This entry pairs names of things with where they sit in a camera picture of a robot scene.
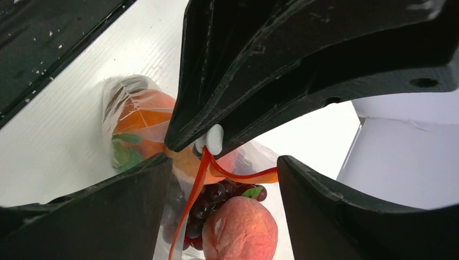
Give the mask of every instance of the white surface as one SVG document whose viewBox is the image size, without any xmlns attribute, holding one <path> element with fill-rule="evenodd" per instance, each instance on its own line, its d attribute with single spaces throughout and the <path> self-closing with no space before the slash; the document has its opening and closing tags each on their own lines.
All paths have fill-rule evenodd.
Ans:
<svg viewBox="0 0 459 260">
<path fill-rule="evenodd" d="M 359 125 L 352 103 L 345 102 L 306 114 L 255 139 L 336 179 Z"/>
<path fill-rule="evenodd" d="M 359 116 L 402 121 L 459 124 L 459 90 L 450 93 L 412 93 L 353 100 Z"/>
<path fill-rule="evenodd" d="M 459 125 L 366 119 L 338 181 L 402 205 L 459 202 Z"/>
<path fill-rule="evenodd" d="M 138 0 L 3 127 L 0 205 L 47 203 L 114 175 L 101 137 L 100 83 L 141 74 L 176 96 L 186 3 Z M 285 124 L 258 140 L 334 178 L 357 126 L 351 104 L 345 103 Z M 270 194 L 265 205 L 279 225 L 275 259 L 293 259 L 281 197 Z"/>
</svg>

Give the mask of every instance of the white clip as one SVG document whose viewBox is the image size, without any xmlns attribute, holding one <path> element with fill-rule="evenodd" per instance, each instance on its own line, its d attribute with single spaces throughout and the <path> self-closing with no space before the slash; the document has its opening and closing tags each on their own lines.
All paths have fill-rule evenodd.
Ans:
<svg viewBox="0 0 459 260">
<path fill-rule="evenodd" d="M 207 146 L 207 149 L 212 155 L 218 155 L 223 150 L 223 134 L 223 127 L 214 125 L 206 134 L 196 139 L 194 146 L 201 154 L 204 146 Z"/>
</svg>

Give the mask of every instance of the white wall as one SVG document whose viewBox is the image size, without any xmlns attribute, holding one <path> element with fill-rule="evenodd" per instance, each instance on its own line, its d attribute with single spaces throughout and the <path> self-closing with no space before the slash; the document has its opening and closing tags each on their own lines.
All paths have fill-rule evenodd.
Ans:
<svg viewBox="0 0 459 260">
<path fill-rule="evenodd" d="M 459 90 L 449 93 L 414 93 L 353 100 L 362 117 L 402 121 L 459 124 Z"/>
<path fill-rule="evenodd" d="M 256 140 L 336 179 L 360 125 L 351 102 L 331 104 L 296 118 Z"/>
<path fill-rule="evenodd" d="M 459 203 L 459 126 L 366 119 L 338 181 L 432 209 Z"/>
</svg>

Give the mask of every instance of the green leaf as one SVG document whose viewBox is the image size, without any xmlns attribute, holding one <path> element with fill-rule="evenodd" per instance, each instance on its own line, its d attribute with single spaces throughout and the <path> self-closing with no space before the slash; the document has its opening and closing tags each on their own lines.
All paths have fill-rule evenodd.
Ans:
<svg viewBox="0 0 459 260">
<path fill-rule="evenodd" d="M 251 198 L 251 199 L 257 199 L 258 195 L 260 195 L 260 192 L 262 190 L 263 190 L 263 187 L 250 188 L 246 190 L 241 196 Z"/>
<path fill-rule="evenodd" d="M 118 142 L 113 143 L 113 149 L 115 162 L 112 164 L 112 167 L 117 173 L 127 171 L 145 160 L 138 151 L 121 146 Z"/>
<path fill-rule="evenodd" d="M 112 136 L 112 142 L 128 142 L 133 145 L 139 145 L 142 137 L 138 134 L 115 134 Z"/>
</svg>

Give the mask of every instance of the screw hole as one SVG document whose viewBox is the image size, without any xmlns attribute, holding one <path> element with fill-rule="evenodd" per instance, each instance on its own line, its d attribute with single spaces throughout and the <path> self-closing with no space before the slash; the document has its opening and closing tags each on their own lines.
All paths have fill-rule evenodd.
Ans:
<svg viewBox="0 0 459 260">
<path fill-rule="evenodd" d="M 438 85 L 438 80 L 428 79 L 426 77 L 421 79 L 414 79 L 410 81 L 410 85 L 419 87 L 419 88 L 431 88 Z"/>
<path fill-rule="evenodd" d="M 337 96 L 329 97 L 328 99 L 322 101 L 322 107 L 326 107 L 332 103 L 341 103 L 341 98 Z"/>
</svg>

